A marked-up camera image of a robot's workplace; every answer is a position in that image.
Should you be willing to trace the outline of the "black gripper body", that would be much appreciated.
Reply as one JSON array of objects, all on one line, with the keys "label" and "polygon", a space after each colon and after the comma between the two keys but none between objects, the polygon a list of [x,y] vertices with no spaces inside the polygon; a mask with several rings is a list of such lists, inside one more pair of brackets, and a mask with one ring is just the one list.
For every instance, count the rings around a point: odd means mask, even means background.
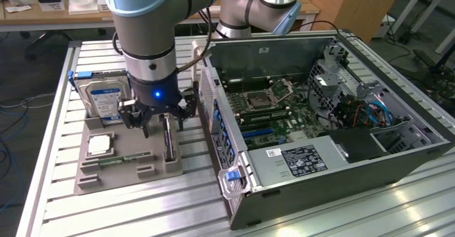
[{"label": "black gripper body", "polygon": [[130,75],[130,81],[137,96],[137,106],[142,112],[179,114],[182,95],[177,71],[157,81],[146,81]]}]

